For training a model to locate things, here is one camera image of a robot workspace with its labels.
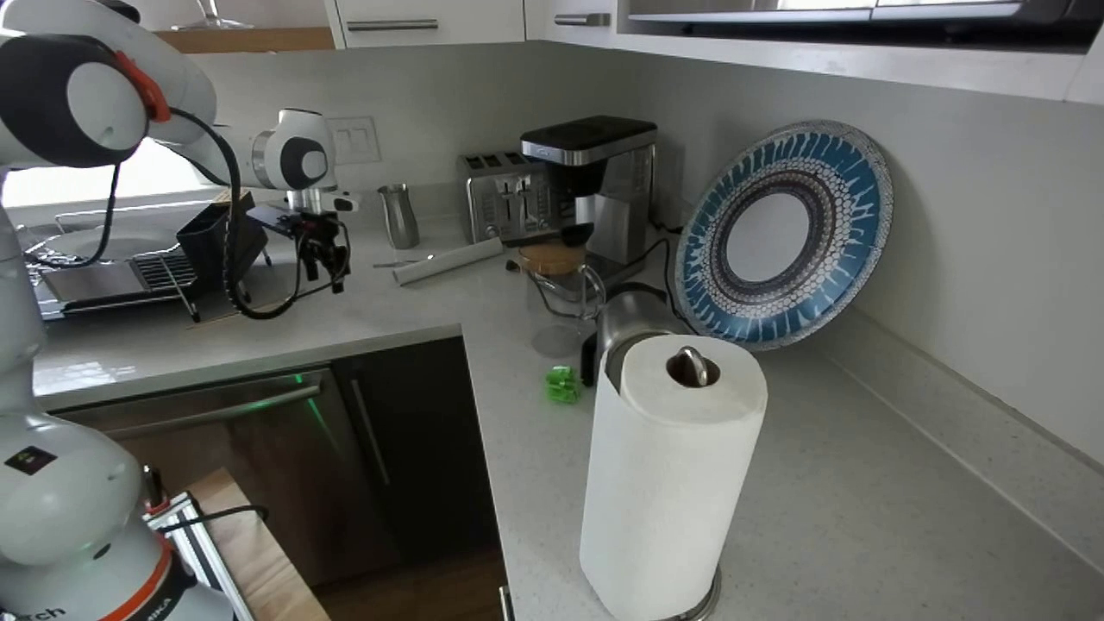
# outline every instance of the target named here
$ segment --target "decorative plate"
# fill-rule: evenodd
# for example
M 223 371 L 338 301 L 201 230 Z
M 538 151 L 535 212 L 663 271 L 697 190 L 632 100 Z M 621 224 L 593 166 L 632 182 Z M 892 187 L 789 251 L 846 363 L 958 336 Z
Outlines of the decorative plate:
M 745 348 L 824 328 L 868 279 L 892 212 L 883 151 L 835 122 L 789 125 L 697 202 L 675 251 L 675 306 Z

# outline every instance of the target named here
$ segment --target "paper towel roll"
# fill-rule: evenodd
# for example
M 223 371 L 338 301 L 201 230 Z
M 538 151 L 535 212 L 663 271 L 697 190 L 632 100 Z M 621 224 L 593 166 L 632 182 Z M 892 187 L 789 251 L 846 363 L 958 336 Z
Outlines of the paper towel roll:
M 713 363 L 710 387 L 670 371 L 687 344 Z M 601 368 L 581 561 L 615 616 L 675 616 L 706 598 L 762 409 L 762 368 L 732 340 L 644 337 L 621 389 Z

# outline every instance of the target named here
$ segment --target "upper cabinet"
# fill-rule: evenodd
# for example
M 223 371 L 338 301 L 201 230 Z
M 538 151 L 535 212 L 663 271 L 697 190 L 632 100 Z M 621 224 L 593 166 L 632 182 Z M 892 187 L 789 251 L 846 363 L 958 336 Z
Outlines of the upper cabinet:
M 628 0 L 529 0 L 529 38 L 903 87 L 1104 103 L 1104 33 L 1089 52 L 706 38 L 632 19 Z
M 130 0 L 178 52 L 336 49 L 325 0 Z
M 525 42 L 521 0 L 325 0 L 338 49 Z
M 529 38 L 609 44 L 616 0 L 529 0 Z

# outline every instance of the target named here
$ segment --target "dark cabinet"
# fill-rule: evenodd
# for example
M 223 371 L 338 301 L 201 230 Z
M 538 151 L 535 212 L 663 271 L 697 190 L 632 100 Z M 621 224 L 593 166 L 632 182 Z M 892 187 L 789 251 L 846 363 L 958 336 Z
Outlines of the dark cabinet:
M 332 363 L 364 479 L 402 561 L 493 546 L 462 340 Z
M 265 525 L 311 586 L 397 559 L 325 368 L 207 383 L 62 417 L 101 429 L 154 466 L 164 492 L 227 470 L 265 506 Z

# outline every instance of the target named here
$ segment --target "electrical outlet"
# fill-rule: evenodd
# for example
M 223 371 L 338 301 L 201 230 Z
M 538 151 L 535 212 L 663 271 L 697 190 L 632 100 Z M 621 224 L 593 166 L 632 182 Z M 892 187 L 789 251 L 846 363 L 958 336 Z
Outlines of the electrical outlet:
M 338 166 L 379 162 L 379 137 L 371 117 L 332 117 Z

